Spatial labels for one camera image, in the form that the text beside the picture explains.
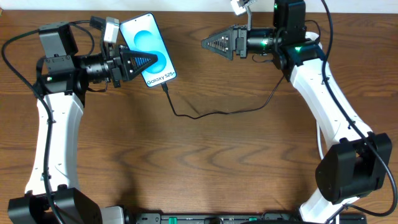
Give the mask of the blue Galaxy smartphone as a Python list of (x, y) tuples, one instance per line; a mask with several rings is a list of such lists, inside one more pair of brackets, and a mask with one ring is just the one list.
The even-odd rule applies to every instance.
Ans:
[(157, 56), (157, 62), (142, 72), (142, 77), (148, 87), (167, 82), (177, 76), (159, 26), (152, 13), (148, 12), (123, 21), (119, 30), (131, 50)]

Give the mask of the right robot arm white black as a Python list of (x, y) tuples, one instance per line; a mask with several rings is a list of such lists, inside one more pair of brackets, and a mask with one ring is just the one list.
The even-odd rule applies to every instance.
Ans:
[(303, 223), (330, 223), (358, 199), (380, 189), (393, 175), (392, 142), (358, 116), (337, 85), (320, 35), (305, 25), (303, 0), (276, 1), (271, 28), (234, 25), (201, 45), (227, 59), (272, 54), (273, 63), (301, 94), (328, 148), (315, 171), (317, 189), (299, 208)]

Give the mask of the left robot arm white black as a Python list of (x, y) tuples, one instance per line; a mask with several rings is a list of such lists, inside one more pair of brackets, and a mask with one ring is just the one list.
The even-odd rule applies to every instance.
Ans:
[(36, 30), (45, 54), (29, 88), (37, 99), (39, 133), (25, 193), (9, 201), (7, 212), (13, 223), (134, 223), (124, 207), (101, 208), (80, 191), (78, 130), (90, 83), (119, 87), (158, 58), (117, 44), (117, 19), (92, 17), (88, 23), (101, 32), (99, 54), (78, 54), (72, 30), (81, 28), (82, 21), (46, 24)]

